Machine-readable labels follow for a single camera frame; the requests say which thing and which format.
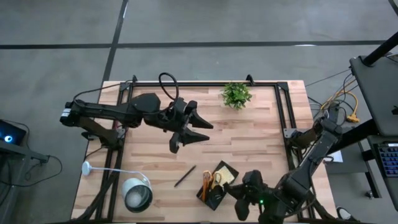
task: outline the concrete floor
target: concrete floor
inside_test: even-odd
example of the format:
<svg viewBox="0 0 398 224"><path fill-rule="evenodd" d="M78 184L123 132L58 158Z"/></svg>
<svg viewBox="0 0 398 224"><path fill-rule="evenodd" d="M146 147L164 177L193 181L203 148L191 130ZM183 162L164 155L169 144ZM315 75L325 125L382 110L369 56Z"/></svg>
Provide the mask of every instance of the concrete floor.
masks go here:
<svg viewBox="0 0 398 224"><path fill-rule="evenodd" d="M2 0L0 44L111 43L121 4ZM384 40L398 30L397 21L385 0L130 0L119 42ZM251 74L258 80L311 83L346 70L351 57L376 47L118 49L110 80L133 74L156 80L160 72L170 72L178 80L232 80ZM0 50L0 118L27 124L31 148L59 157L64 165L58 177L22 189L13 223L69 219L87 142L80 129L62 126L59 117L76 93L101 85L108 54L109 49ZM325 101L346 75L308 87L308 95ZM354 92L358 116L366 121L369 111L359 90ZM95 102L98 93L83 99ZM364 222L394 223L398 213L372 165L383 198L363 197L369 190L364 175L331 175L335 202ZM33 176L41 179L57 169L50 162Z"/></svg>

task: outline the wooden table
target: wooden table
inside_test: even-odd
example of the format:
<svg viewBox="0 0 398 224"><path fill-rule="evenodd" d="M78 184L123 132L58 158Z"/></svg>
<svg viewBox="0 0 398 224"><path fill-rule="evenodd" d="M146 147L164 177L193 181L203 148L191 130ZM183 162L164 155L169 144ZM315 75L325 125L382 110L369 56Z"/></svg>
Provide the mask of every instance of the wooden table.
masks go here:
<svg viewBox="0 0 398 224"><path fill-rule="evenodd" d="M105 82L104 86L115 83L119 82ZM288 84L297 127L310 128L313 119L304 82L288 81ZM241 183L245 172L258 169L264 182L271 187L289 171L274 89L252 87L252 101L241 111L224 106L220 90L221 87L180 87L180 97L186 102L197 101L199 115L214 126L214 129L192 128L210 136L209 141L189 144L181 147L178 154L172 154L169 151L169 139L172 133L163 133L161 129L147 126L144 122L136 129L129 129L121 168L138 170L148 176L154 199L146 211L129 212L124 206L121 186L126 179L140 176L121 173L114 222L238 222L234 211L236 200L232 196L227 195L216 211L212 211L196 198L202 184L202 171L213 170L220 160L223 160L239 171L235 183ZM174 88L167 88L167 91L171 95L175 94ZM162 108L169 104L170 99L160 87L134 87L133 96L152 92L159 96ZM99 103L115 105L117 95L118 86L105 89L101 93ZM283 95L282 101L289 126ZM106 128L111 127L112 121L100 119L96 121ZM87 153L99 147L99 141L90 142ZM91 155L88 161L94 167L103 167L105 158L106 149ZM174 188L178 179L195 164L197 168L177 188ZM94 199L100 189L101 178L100 171L94 171L88 177L81 177L72 218L81 215ZM313 183L320 203L336 216L335 203L323 164L314 173ZM258 208L251 205L250 209L246 221L257 222ZM105 200L104 216L107 211L108 203ZM295 221L297 217L285 220Z"/></svg>

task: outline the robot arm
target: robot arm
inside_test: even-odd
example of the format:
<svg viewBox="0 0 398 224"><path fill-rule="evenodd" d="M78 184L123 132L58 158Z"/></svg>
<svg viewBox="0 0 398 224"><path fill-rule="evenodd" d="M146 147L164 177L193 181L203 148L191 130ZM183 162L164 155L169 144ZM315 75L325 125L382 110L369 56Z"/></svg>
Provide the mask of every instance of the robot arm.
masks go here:
<svg viewBox="0 0 398 224"><path fill-rule="evenodd" d="M117 149L121 146L120 137L123 133L114 129L105 129L90 118L117 120L130 128L137 128L144 120L149 126L163 129L164 132L174 132L169 144L170 151L177 153L179 143L184 146L209 140L208 136L187 128L188 124L192 124L194 128L213 128L213 125L198 115L197 104L196 101L186 103L183 98L176 96L166 109L160 110L160 100L155 93L135 96L128 103L117 106L73 100L66 103L60 122L65 126L81 127L99 137L102 144Z"/></svg>
<svg viewBox="0 0 398 224"><path fill-rule="evenodd" d="M261 173L258 170L245 173L243 184L224 185L226 191L237 200L235 211L239 220L247 219L248 206L251 203L259 205L259 223L283 223L284 218L301 212L302 205L307 199L311 201L310 205L315 206L322 218L332 218L310 191L311 176L323 158L328 155L329 149L339 141L340 136L340 126L329 119L321 118L315 122L312 129L305 133L296 132L290 138L289 146L294 144L308 147L312 141L315 142L300 165L285 174L274 188L262 182Z"/></svg>

